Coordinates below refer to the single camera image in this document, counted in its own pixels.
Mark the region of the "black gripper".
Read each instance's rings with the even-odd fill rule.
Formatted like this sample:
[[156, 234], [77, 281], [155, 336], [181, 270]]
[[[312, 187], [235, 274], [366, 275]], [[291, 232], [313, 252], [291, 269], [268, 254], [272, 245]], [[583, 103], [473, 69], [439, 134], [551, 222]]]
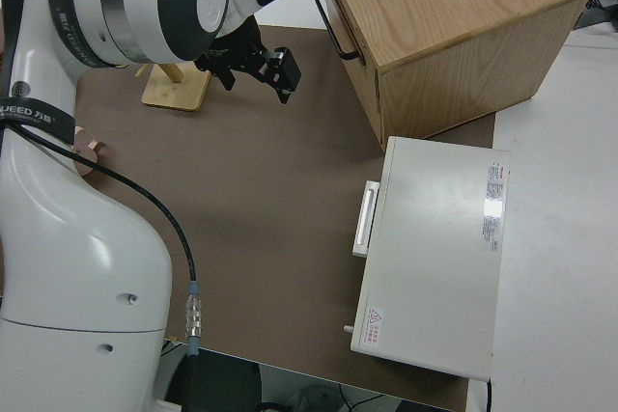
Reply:
[[288, 47], [267, 51], [255, 18], [245, 19], [230, 34], [216, 38], [207, 51], [195, 60], [195, 66], [201, 71], [211, 72], [229, 68], [219, 72], [219, 80], [227, 91], [232, 91], [236, 78], [230, 69], [237, 69], [262, 54], [266, 61], [265, 82], [275, 90], [280, 102], [286, 104], [297, 88], [300, 69]]

